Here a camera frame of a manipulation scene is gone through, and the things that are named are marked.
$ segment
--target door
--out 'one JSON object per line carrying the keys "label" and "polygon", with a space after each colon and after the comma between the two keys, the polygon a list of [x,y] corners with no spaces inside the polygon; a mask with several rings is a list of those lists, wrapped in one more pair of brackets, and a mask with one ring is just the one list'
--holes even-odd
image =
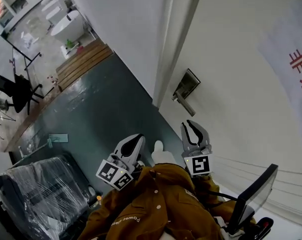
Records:
{"label": "door", "polygon": [[[257,47],[293,0],[200,0],[159,111],[179,135],[191,119],[207,129],[213,177],[241,192],[279,165],[265,208],[302,224],[302,137],[284,89]],[[186,69],[201,81],[172,100]]]}

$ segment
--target person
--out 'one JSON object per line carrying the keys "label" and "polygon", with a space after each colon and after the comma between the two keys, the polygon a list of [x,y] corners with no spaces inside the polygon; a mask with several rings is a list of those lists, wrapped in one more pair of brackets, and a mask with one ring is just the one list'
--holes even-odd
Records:
{"label": "person", "polygon": [[157,141],[137,180],[112,190],[92,212],[78,240],[222,240],[218,221],[229,222],[235,201],[221,200],[211,175],[191,178]]}

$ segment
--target plastic wrap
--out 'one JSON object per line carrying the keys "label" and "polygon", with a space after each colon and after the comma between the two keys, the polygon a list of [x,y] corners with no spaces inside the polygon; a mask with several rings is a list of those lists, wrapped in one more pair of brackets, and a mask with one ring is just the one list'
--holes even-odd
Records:
{"label": "plastic wrap", "polygon": [[30,239],[58,240],[88,206],[89,197],[60,157],[7,170],[0,190],[10,217]]}

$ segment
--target dark green painted floor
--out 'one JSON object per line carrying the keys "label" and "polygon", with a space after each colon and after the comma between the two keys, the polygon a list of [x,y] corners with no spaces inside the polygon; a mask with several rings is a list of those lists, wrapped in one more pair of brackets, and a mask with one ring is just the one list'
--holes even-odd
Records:
{"label": "dark green painted floor", "polygon": [[[182,142],[167,124],[152,100],[116,54],[96,65],[60,94],[20,138],[23,153],[43,145],[48,134],[68,134],[69,143],[54,143],[32,155],[32,161],[63,152],[72,154],[92,184],[100,192],[110,187],[95,175],[102,159],[129,135],[146,137],[150,152],[162,140],[181,165]],[[14,156],[21,159],[18,149]],[[151,155],[145,157],[152,161]]]}

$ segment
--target shoe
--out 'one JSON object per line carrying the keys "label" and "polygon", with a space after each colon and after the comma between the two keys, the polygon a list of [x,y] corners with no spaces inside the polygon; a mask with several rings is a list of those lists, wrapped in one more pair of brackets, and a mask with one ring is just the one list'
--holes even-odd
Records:
{"label": "shoe", "polygon": [[154,152],[163,151],[163,143],[161,140],[157,140],[154,144]]}

